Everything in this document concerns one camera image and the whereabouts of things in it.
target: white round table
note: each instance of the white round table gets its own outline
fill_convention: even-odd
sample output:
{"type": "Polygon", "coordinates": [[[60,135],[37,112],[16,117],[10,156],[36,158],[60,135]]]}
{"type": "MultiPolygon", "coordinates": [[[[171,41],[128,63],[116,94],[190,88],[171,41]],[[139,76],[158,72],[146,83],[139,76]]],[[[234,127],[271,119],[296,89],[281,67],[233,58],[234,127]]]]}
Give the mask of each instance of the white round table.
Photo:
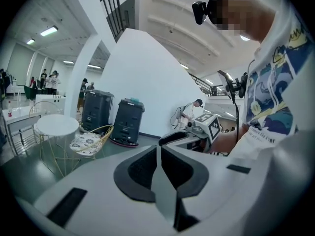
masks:
{"type": "Polygon", "coordinates": [[[64,115],[43,116],[37,121],[38,130],[47,136],[66,136],[74,133],[79,122],[72,117],[64,115]]]}
{"type": "Polygon", "coordinates": [[[72,160],[72,170],[73,170],[73,161],[75,159],[74,158],[72,158],[72,159],[68,158],[67,153],[66,153],[66,143],[67,143],[67,135],[74,133],[78,129],[78,127],[79,127],[79,122],[75,118],[72,118],[69,116],[64,116],[64,115],[43,116],[37,121],[37,129],[38,129],[39,133],[41,133],[42,135],[53,136],[53,137],[65,136],[64,147],[61,147],[60,145],[57,144],[58,146],[60,146],[63,149],[64,157],[56,157],[55,156],[55,153],[54,153],[53,147],[51,145],[50,139],[48,139],[48,143],[49,143],[51,152],[53,154],[54,161],[55,161],[56,166],[59,169],[59,171],[63,177],[64,177],[64,174],[62,173],[62,171],[61,171],[61,169],[57,163],[57,159],[61,159],[64,161],[65,175],[67,175],[66,163],[65,163],[66,160],[72,160]]]}

